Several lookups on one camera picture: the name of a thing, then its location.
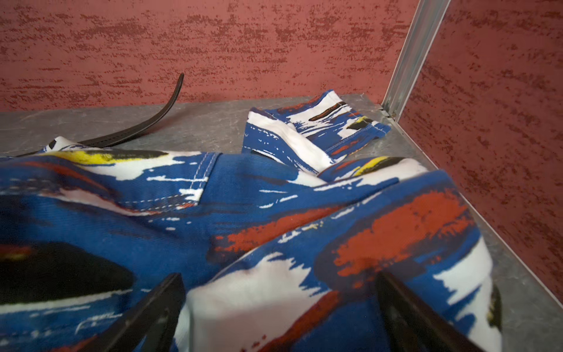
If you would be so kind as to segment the black leather belt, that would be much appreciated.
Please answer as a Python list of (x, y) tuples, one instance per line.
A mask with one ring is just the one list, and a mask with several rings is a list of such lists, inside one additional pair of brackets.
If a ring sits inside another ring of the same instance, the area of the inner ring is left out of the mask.
[[(164, 107), (161, 110), (159, 110), (155, 115), (150, 117), (148, 120), (145, 120), (137, 125), (131, 126), (129, 128), (126, 128), (118, 132), (110, 133), (105, 136), (99, 136), (95, 139), (88, 139), (81, 142), (72, 142), (72, 141), (66, 142), (65, 139), (58, 142), (56, 139), (53, 139), (49, 145), (47, 145), (45, 148), (41, 150), (15, 155), (14, 157), (21, 158), (28, 155), (35, 155), (38, 153), (64, 150), (65, 148), (69, 148), (69, 147), (104, 149), (104, 148), (111, 148), (116, 145), (121, 145), (122, 143), (129, 142), (130, 140), (134, 140), (140, 137), (148, 129), (152, 128), (155, 124), (160, 122), (169, 113), (169, 111), (172, 109), (172, 107), (177, 102), (177, 99), (180, 96), (180, 92), (183, 87), (184, 78), (185, 78), (185, 74), (181, 73), (177, 79), (177, 83), (175, 85), (174, 91), (171, 97), (169, 98), (169, 100), (167, 101), (167, 103), (164, 105)], [(14, 158), (13, 156), (6, 153), (1, 153), (1, 157)]]

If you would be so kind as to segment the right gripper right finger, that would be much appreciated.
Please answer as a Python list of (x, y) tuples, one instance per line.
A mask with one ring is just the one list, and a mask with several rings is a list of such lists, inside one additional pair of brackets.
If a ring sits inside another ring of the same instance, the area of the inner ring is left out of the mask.
[(378, 304), (392, 351), (480, 351), (389, 272), (378, 273)]

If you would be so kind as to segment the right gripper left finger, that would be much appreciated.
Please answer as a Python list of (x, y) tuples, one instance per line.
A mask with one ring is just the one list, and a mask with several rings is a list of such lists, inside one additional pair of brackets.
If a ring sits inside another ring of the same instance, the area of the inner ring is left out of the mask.
[(169, 351), (186, 299), (182, 276), (170, 274), (82, 351)]

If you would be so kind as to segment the blue patterned trousers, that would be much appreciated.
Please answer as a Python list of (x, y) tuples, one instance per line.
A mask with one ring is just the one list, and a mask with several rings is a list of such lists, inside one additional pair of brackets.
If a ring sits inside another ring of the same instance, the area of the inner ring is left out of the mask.
[(333, 91), (252, 109), (239, 154), (54, 139), (1, 160), (1, 350), (74, 351), (170, 274), (173, 351), (388, 351), (391, 273), (502, 349), (493, 262), (447, 173), (349, 155), (384, 137)]

